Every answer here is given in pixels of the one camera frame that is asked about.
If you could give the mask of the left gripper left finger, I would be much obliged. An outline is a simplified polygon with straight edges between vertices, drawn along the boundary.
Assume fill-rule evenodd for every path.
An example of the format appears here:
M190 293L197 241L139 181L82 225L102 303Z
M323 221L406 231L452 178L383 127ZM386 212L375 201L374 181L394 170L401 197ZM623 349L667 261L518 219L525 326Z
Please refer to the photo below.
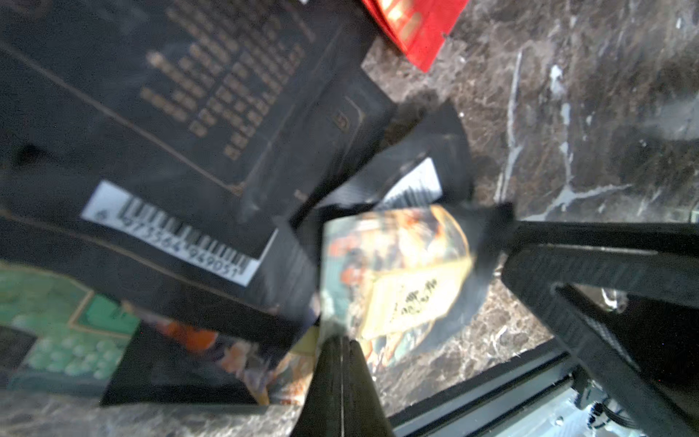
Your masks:
M322 345L293 436L393 436L362 348L335 336Z

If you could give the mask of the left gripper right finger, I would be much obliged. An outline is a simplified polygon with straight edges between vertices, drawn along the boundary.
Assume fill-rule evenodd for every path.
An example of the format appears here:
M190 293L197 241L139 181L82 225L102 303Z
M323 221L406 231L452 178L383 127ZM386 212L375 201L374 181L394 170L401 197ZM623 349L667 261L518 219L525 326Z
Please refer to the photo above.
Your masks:
M648 436L698 433L698 227L520 221L504 285Z

